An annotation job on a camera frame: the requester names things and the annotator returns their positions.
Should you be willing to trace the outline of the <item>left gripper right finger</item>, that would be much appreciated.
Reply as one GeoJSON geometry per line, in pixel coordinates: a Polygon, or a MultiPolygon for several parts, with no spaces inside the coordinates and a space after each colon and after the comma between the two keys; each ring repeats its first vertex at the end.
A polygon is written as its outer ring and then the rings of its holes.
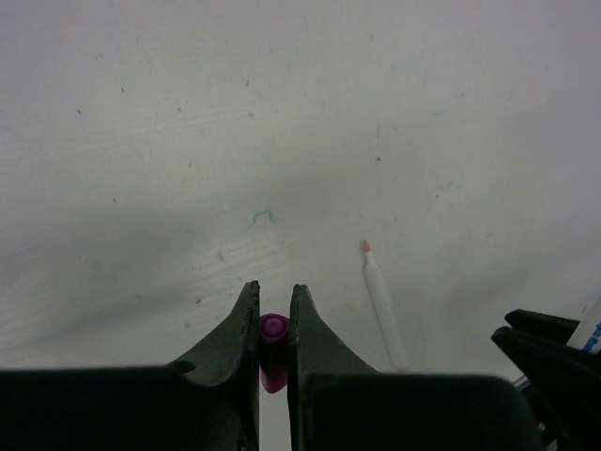
{"type": "Polygon", "coordinates": [[[508,381],[381,373],[316,311],[290,302],[287,403],[295,450],[540,450],[532,412],[508,381]]]}

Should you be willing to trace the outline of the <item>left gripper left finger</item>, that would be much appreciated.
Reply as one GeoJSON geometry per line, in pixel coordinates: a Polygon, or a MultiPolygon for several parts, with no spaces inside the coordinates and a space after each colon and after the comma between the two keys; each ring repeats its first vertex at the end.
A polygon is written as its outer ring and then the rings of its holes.
{"type": "Polygon", "coordinates": [[[167,365],[1,373],[4,450],[255,450],[259,285],[167,365]]]}

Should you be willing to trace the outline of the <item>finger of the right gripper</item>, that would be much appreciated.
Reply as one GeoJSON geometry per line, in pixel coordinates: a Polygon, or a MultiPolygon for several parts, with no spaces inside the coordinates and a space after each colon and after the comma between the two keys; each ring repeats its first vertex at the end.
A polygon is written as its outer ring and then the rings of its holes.
{"type": "Polygon", "coordinates": [[[515,382],[544,447],[600,448],[600,356],[568,345],[579,322],[528,310],[505,316],[492,341],[523,373],[515,382]]]}

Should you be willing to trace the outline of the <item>orange white pen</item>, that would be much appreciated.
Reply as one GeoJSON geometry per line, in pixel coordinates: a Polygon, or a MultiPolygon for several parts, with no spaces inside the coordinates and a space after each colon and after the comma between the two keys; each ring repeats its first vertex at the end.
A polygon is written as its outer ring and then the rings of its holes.
{"type": "Polygon", "coordinates": [[[406,372],[408,361],[395,321],[393,304],[368,241],[362,242],[362,252],[364,258],[362,269],[365,283],[391,367],[395,372],[406,372]]]}

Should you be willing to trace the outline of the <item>purple pen cap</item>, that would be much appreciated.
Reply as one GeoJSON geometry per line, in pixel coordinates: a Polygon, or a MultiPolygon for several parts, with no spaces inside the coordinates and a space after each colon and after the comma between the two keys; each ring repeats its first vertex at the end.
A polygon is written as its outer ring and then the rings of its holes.
{"type": "Polygon", "coordinates": [[[287,385],[288,332],[287,317],[271,313],[260,318],[260,380],[268,394],[275,394],[287,385]]]}

